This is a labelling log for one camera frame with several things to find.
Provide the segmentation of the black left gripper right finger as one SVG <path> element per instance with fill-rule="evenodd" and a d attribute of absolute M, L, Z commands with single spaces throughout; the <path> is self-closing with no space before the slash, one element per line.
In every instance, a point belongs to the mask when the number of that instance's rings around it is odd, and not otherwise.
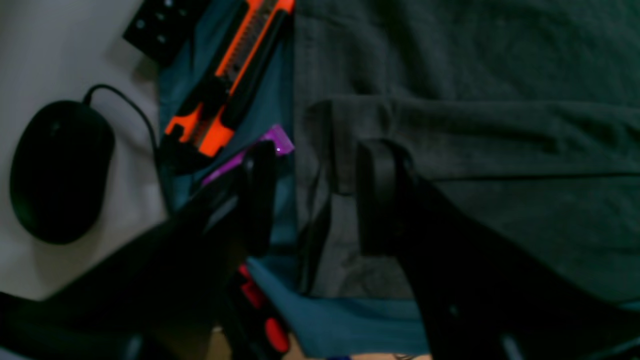
<path fill-rule="evenodd" d="M 637 360 L 639 314 L 597 300 L 462 214 L 384 139 L 360 141 L 362 253 L 395 257 L 435 360 Z"/>

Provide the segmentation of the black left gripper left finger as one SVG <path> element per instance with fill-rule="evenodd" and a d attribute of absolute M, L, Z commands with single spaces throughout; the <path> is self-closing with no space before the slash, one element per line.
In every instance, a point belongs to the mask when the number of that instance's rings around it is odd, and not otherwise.
<path fill-rule="evenodd" d="M 1 358 L 173 360 L 151 332 L 210 332 L 233 273 L 268 250 L 277 162 L 245 158 L 64 289 L 3 303 Z"/>

